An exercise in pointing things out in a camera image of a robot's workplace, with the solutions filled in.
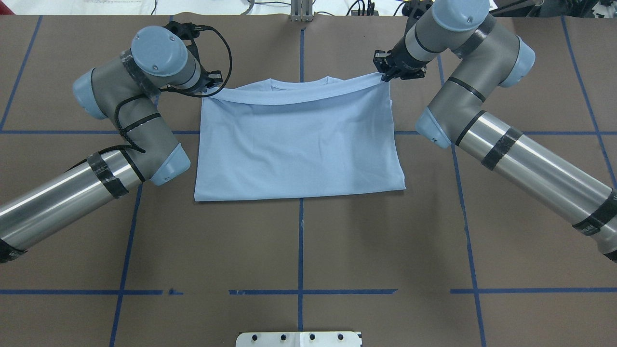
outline light blue joint cap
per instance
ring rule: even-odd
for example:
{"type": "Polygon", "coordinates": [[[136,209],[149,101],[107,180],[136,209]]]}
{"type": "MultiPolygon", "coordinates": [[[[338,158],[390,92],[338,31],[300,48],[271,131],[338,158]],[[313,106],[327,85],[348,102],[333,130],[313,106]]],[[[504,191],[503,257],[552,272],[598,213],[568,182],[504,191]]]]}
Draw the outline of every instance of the light blue joint cap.
{"type": "Polygon", "coordinates": [[[84,73],[77,81],[73,82],[73,95],[77,99],[79,106],[83,107],[86,112],[96,119],[107,118],[103,111],[99,108],[94,98],[94,91],[92,90],[92,71],[84,73]]]}
{"type": "Polygon", "coordinates": [[[536,53],[534,50],[523,42],[520,36],[517,37],[519,42],[518,57],[516,57],[516,62],[508,77],[506,77],[502,83],[499,83],[499,85],[504,88],[511,87],[520,82],[520,80],[529,73],[531,67],[533,67],[536,62],[536,53]]]}
{"type": "Polygon", "coordinates": [[[448,148],[452,144],[428,107],[416,122],[416,131],[441,148],[448,148]]]}
{"type": "Polygon", "coordinates": [[[182,149],[182,144],[178,143],[172,153],[165,159],[163,165],[150,178],[150,181],[157,186],[164,185],[179,174],[187,171],[189,167],[191,167],[191,161],[184,149],[182,149]]]}
{"type": "Polygon", "coordinates": [[[145,27],[131,43],[131,53],[137,66],[145,72],[167,77],[180,72],[188,53],[182,40],[163,27],[145,27]]]}
{"type": "Polygon", "coordinates": [[[460,32],[478,28],[490,8],[489,0],[435,0],[431,12],[440,27],[460,32]]]}

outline white bracket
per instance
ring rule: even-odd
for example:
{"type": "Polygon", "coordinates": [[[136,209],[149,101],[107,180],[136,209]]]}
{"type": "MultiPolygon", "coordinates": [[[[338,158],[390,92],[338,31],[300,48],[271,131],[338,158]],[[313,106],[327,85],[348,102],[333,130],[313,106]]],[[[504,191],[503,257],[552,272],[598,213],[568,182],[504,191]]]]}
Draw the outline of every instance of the white bracket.
{"type": "Polygon", "coordinates": [[[312,0],[291,0],[291,21],[292,22],[312,22],[313,21],[313,1],[312,0]]]}
{"type": "Polygon", "coordinates": [[[236,347],[362,347],[362,333],[242,333],[236,339],[236,347]]]}

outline red object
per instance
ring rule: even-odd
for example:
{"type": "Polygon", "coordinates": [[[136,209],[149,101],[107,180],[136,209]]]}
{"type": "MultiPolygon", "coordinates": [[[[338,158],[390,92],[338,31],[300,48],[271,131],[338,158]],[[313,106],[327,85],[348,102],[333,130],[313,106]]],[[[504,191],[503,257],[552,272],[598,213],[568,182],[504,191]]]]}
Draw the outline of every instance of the red object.
{"type": "Polygon", "coordinates": [[[2,0],[0,0],[0,14],[14,14],[13,11],[11,11],[10,8],[2,2],[2,0]]]}

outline white metal plate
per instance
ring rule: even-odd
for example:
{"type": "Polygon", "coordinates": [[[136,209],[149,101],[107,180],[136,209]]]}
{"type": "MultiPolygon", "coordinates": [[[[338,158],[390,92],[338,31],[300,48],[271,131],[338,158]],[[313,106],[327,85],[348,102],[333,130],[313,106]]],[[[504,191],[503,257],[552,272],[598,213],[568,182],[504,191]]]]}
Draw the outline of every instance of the white metal plate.
{"type": "Polygon", "coordinates": [[[362,347],[361,336],[360,332],[242,333],[236,347],[362,347]]]}

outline light blue cloth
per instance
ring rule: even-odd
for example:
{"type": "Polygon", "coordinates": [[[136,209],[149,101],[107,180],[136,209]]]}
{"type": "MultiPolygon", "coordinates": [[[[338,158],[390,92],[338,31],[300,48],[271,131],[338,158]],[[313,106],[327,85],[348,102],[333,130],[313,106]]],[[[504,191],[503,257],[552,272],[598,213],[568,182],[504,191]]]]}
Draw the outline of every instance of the light blue cloth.
{"type": "Polygon", "coordinates": [[[390,84],[265,80],[202,101],[195,201],[405,189],[390,84]]]}

